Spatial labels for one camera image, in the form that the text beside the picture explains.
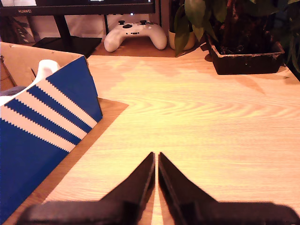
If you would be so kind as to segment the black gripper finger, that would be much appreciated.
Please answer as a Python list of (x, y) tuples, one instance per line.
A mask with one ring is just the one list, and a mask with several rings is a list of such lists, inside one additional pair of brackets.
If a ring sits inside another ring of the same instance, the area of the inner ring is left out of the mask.
[(167, 157), (158, 155), (158, 182), (176, 225), (204, 225), (201, 205), (216, 200), (190, 181)]
[(116, 215), (106, 225), (136, 225), (141, 219), (155, 184), (155, 153), (151, 152), (134, 171), (101, 201), (110, 203)]

